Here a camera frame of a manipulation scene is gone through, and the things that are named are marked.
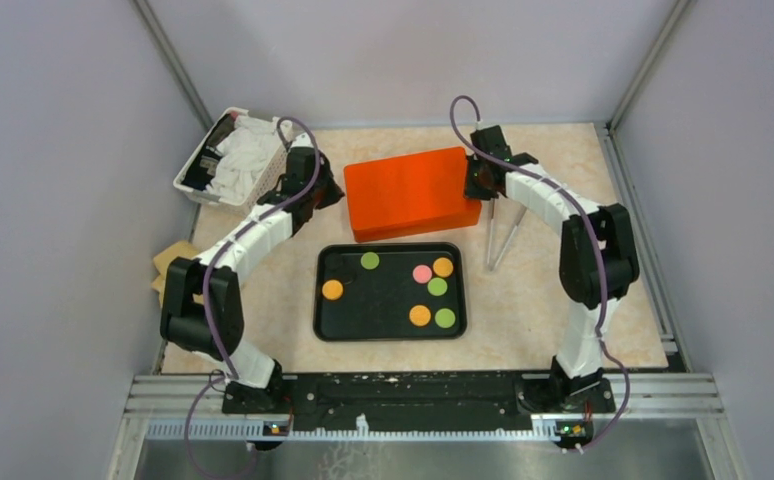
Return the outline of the orange box lid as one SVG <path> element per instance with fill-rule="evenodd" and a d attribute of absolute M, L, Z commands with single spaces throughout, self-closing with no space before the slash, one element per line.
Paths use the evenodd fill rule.
<path fill-rule="evenodd" d="M 469 210 L 465 150 L 450 147 L 355 163 L 343 170 L 349 218 L 415 220 Z"/>

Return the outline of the orange cookie box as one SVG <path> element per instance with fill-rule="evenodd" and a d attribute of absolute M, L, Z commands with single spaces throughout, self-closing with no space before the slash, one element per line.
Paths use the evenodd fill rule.
<path fill-rule="evenodd" d="M 469 210 L 415 220 L 385 220 L 358 215 L 350 217 L 350 226 L 355 241 L 366 243 L 474 226 L 479 221 L 480 212 L 480 206 L 473 205 Z"/>

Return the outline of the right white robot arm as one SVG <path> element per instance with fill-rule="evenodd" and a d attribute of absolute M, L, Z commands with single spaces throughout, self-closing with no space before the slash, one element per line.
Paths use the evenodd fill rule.
<path fill-rule="evenodd" d="M 600 338 L 640 275 L 630 213 L 620 203 L 582 197 L 533 156 L 513 153 L 498 126 L 477 129 L 464 142 L 471 150 L 465 196 L 515 201 L 560 238 L 558 275 L 570 299 L 569 322 L 552 361 L 549 397 L 557 409 L 575 412 L 602 378 Z"/>

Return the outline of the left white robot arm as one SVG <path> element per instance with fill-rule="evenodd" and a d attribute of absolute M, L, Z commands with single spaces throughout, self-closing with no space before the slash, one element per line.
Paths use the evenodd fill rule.
<path fill-rule="evenodd" d="M 160 321 L 164 340 L 215 362 L 265 414 L 280 407 L 284 388 L 274 380 L 276 360 L 245 337 L 240 290 L 275 247 L 344 196 L 313 134 L 298 135 L 285 150 L 285 171 L 232 232 L 197 257 L 169 264 Z"/>

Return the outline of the green cookie top left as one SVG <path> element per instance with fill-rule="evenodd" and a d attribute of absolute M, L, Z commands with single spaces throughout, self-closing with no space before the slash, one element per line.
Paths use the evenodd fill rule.
<path fill-rule="evenodd" d="M 365 270 L 374 270 L 380 265 L 380 257 L 375 252 L 365 252 L 360 257 L 360 264 Z"/>

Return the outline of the green cookie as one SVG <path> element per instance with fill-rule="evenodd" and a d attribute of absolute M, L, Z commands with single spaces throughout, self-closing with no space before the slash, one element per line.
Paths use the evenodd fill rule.
<path fill-rule="evenodd" d="M 432 278 L 427 283 L 427 291 L 435 297 L 443 296 L 448 291 L 448 282 L 444 278 Z"/>
<path fill-rule="evenodd" d="M 380 265 L 380 257 L 375 252 L 365 252 L 360 257 L 360 264 L 365 270 L 374 270 Z"/>
<path fill-rule="evenodd" d="M 434 315 L 435 324 L 442 329 L 450 329 L 457 322 L 456 313 L 448 308 L 441 308 Z"/>

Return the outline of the white plastic basket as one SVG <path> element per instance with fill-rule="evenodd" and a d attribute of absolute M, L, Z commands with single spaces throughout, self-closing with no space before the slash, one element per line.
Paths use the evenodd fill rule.
<path fill-rule="evenodd" d="M 189 200 L 246 213 L 285 170 L 282 141 L 301 130 L 277 116 L 230 107 L 172 181 Z"/>

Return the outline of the orange cookie top right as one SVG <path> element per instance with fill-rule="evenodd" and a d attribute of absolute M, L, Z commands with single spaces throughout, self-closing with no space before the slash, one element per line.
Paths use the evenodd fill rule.
<path fill-rule="evenodd" d="M 432 263 L 433 273 L 441 278 L 448 278 L 454 273 L 454 263 L 450 258 L 440 257 Z"/>

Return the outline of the orange cookie far left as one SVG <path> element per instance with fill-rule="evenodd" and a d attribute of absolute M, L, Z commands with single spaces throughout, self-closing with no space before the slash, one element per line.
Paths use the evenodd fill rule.
<path fill-rule="evenodd" d="M 321 287 L 322 296 L 329 301 L 339 300 L 344 293 L 344 285 L 336 279 L 327 280 Z"/>

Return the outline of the black cookie tray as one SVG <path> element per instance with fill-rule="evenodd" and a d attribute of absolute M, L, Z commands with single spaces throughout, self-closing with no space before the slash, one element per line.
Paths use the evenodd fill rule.
<path fill-rule="evenodd" d="M 360 257 L 375 252 L 380 265 L 365 270 Z M 440 297 L 427 291 L 427 284 L 413 280 L 417 265 L 428 265 L 440 257 L 450 258 L 454 273 L 448 278 L 448 291 Z M 343 296 L 336 301 L 321 294 L 325 281 L 336 279 L 341 269 L 354 270 L 357 279 L 344 285 Z M 451 340 L 461 337 L 467 328 L 465 282 L 462 253 L 449 242 L 341 244 L 324 248 L 317 257 L 313 330 L 326 342 Z M 424 305 L 432 314 L 430 323 L 416 327 L 408 319 L 410 309 Z M 450 329 L 439 328 L 434 315 L 448 308 L 457 315 Z"/>

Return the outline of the pink cookie right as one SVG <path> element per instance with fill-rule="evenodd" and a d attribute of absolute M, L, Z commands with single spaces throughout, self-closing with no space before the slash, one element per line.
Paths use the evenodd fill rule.
<path fill-rule="evenodd" d="M 412 271 L 413 280 L 419 284 L 427 284 L 433 277 L 433 271 L 428 265 L 417 265 Z"/>

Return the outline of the green cookie right middle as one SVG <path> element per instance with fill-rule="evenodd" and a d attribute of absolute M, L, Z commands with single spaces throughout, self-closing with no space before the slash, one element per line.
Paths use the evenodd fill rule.
<path fill-rule="evenodd" d="M 444 278 L 432 278 L 427 283 L 427 291 L 435 297 L 443 296 L 448 291 L 448 282 Z"/>

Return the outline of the green cookie bottom right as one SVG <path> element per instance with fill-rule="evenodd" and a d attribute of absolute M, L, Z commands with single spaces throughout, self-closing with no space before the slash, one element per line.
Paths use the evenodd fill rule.
<path fill-rule="evenodd" d="M 457 322 L 456 313 L 448 308 L 441 308 L 434 315 L 435 324 L 442 329 L 450 329 Z"/>

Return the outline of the yellow sponge cloth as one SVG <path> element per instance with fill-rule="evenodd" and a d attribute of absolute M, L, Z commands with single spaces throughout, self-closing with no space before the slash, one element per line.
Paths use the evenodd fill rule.
<path fill-rule="evenodd" d="M 199 254 L 200 250 L 195 245 L 186 240 L 180 240 L 154 256 L 152 263 L 157 271 L 157 276 L 152 281 L 151 287 L 158 295 L 160 307 L 163 307 L 164 303 L 165 282 L 169 265 L 176 258 L 193 259 Z"/>

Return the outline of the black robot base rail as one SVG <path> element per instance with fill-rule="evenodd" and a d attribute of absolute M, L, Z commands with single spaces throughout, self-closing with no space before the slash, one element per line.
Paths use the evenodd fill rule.
<path fill-rule="evenodd" d="M 278 441 L 302 434 L 464 437 L 538 432 L 574 448 L 594 436 L 594 419 L 613 414 L 608 379 L 570 388 L 551 372 L 365 372 L 278 374 L 257 389 L 235 382 L 222 391 L 221 410 L 263 419 Z"/>

